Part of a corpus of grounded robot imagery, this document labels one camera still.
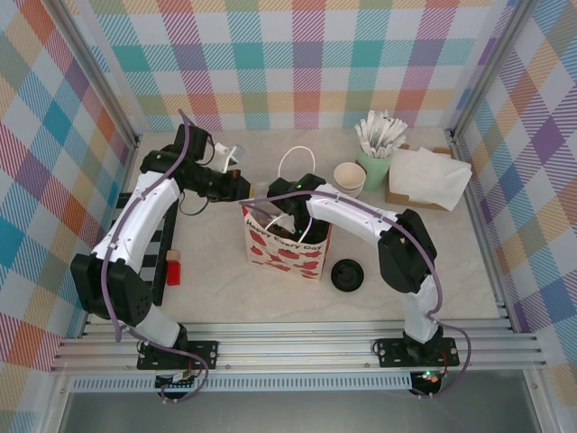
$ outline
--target white table surface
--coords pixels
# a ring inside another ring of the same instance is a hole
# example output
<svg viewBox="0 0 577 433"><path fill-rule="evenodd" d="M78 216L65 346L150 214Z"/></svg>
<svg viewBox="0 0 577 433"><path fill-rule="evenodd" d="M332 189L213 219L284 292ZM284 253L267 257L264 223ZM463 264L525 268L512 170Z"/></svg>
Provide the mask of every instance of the white table surface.
<svg viewBox="0 0 577 433"><path fill-rule="evenodd" d="M316 155L316 174L333 182L333 170L356 154L354 130L225 131L214 133L224 145L240 144L245 156L239 168L250 182L272 182L282 155L305 145ZM146 133L136 156L129 190L133 190L143 156L171 143L174 134ZM440 128L408 131L412 148L446 147ZM283 176L296 180L311 168L306 151L295 151L283 165ZM359 199L401 213L385 202L384 192L364 192ZM183 208L194 212L204 199L188 193ZM494 295L481 258L467 207L462 199L452 212L415 209L437 249L435 261L444 290L439 318L496 318ZM243 217L236 203L210 204L199 216L179 213L172 243L180 250L181 281L167 286L162 310L178 322L365 321L403 317L402 295L380 277L377 251L339 227L332 234L320 282L257 268L247 262ZM350 258L362 265L363 285L353 293L330 281L332 266Z"/></svg>

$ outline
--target green cup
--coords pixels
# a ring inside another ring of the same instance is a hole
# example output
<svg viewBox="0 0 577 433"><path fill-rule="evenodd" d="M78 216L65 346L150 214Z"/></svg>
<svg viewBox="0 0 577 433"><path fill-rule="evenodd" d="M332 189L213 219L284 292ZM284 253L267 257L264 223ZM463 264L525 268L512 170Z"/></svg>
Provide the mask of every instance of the green cup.
<svg viewBox="0 0 577 433"><path fill-rule="evenodd" d="M362 149L357 154L357 162L361 164L367 172L367 179L364 181L363 190L375 191L379 189L387 176L390 167L390 156L387 158L371 158Z"/></svg>

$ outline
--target paper bag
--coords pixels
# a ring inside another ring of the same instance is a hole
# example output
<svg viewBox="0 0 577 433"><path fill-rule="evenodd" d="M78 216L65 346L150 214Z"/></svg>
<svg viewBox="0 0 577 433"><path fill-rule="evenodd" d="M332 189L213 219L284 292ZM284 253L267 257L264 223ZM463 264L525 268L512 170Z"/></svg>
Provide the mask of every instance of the paper bag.
<svg viewBox="0 0 577 433"><path fill-rule="evenodd" d="M320 244L303 244L264 230L247 207L243 215L246 253L252 265L307 280L321 279L332 227Z"/></svg>

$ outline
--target purple cable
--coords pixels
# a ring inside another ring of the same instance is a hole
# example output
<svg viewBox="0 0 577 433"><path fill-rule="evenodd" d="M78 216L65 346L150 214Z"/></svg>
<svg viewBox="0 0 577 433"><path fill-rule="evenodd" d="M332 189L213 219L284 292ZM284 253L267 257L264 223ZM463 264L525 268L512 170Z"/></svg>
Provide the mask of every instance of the purple cable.
<svg viewBox="0 0 577 433"><path fill-rule="evenodd" d="M182 112L182 110L179 110L179 113L180 113L180 116L182 117L182 121L184 122L185 126L193 125L192 121ZM206 365L206 362L202 358L200 358L199 356L190 354L188 352L184 352L182 350L173 349L172 347L167 347L165 345L159 345L158 343L155 343L155 342L149 340L148 338L146 338L145 336L143 336L142 334L140 334L139 332L137 332L136 330L134 330L130 327L127 327L127 326L121 327L120 323L118 322L118 317L116 316L116 313L114 312L112 301L110 299L110 293L108 292L108 285L106 284L106 275L108 272L108 264L110 263L110 257L112 256L112 253L115 249L115 243L118 241L118 236L119 236L121 230L123 229L124 224L126 223L126 220L128 219L128 216L131 215L131 213L133 212L136 205L139 204L141 201L145 200L146 196L148 196L148 194L150 194L151 191L153 191L164 180L166 180L170 176L170 174L172 174L174 172L174 170L179 166L179 164L182 162L182 160L184 160L185 155L187 154L187 151L188 151L189 139L190 139L190 131L189 131L189 128L186 127L184 130L184 145L182 147L182 152L180 153L177 160L174 162L174 164L172 164L170 166L170 168L168 170L166 170L166 172L162 176L160 176L147 189L145 189L144 192L139 197L136 197L134 199L134 201L130 204L130 206L123 213L122 217L117 221L116 229L113 232L110 244L106 248L105 258L102 262L102 271L100 272L100 285L102 287L102 297L105 301L106 310L108 311L108 316L110 316L110 320L112 321L112 324L114 326L114 339L116 340L116 343L120 342L120 340L122 339L123 328L126 327L128 329L128 333L131 336L134 336L135 338L142 340L142 341L144 341L144 342L146 342L146 343L148 343L148 344L152 345L153 347L156 347L160 350L171 352L171 353L177 354L177 355L187 356L187 357L192 358L196 361L199 361L202 364L203 368L205 369L205 378L200 383L200 385L197 386L197 388L194 391L187 393L181 399L169 400L164 395L164 388L160 389L160 395L162 396L162 398L164 398L165 401L170 401L172 403L177 403L179 401L188 400L189 398L198 394L198 392L205 386L206 381L208 380L208 365Z"/></svg>
<svg viewBox="0 0 577 433"><path fill-rule="evenodd" d="M295 191L295 192L289 192L288 194L281 194L280 196L276 196L276 197L272 197L272 198L256 198L254 200L245 200L245 201L241 201L240 204L243 206L249 206L249 205L255 206L255 205L260 205L261 203L268 203L268 202L272 202L272 201L276 201L276 200L282 200L284 198L291 198L291 197L305 196L305 195L320 196L320 197L326 197L326 198L336 198L336 199L338 199L338 200L340 200L340 201L342 201L348 205L351 205L353 207L356 207L356 208L362 210L363 212L366 212L367 214L371 215L372 217L377 217L378 219L384 221L385 223L387 223L390 226L399 230L399 232L401 234L403 234L409 241L411 241L411 243L416 247L416 249L419 251L419 253L423 256L423 260L425 260L426 266L428 267L429 271L431 272L431 275L433 275L433 280L435 281L436 293L437 293L436 305L433 309L427 311L426 317L429 320L431 320L433 323L441 325L442 327L447 327L449 329L460 332L461 334L463 334L463 336L465 337L465 341L467 342L467 356L466 356L465 363L463 365L462 370L457 375L457 378L447 388L438 392L436 395L440 396L440 395L445 394L447 391L451 390L455 386L455 384L457 384L462 379L464 373L467 371L467 367L469 366L469 362L471 361L471 354L472 354L471 339L469 338L469 335L465 332L464 329L461 329L459 327L454 327L452 325L446 325L445 323L440 322L439 320L437 320L436 318L433 317L433 315L435 313L439 312L439 310L441 309L441 306L443 305L443 289L441 287L441 281L439 280L439 275L436 273L435 265L433 264L433 262L429 258L425 249L418 242L418 240L412 234L409 233L409 231L405 227L403 227L399 223L387 218L386 216L381 215L379 212L371 209L370 207L364 206L364 205L358 203L357 201L351 200L347 197L337 196L335 194L331 194L330 192L324 192L324 191Z"/></svg>

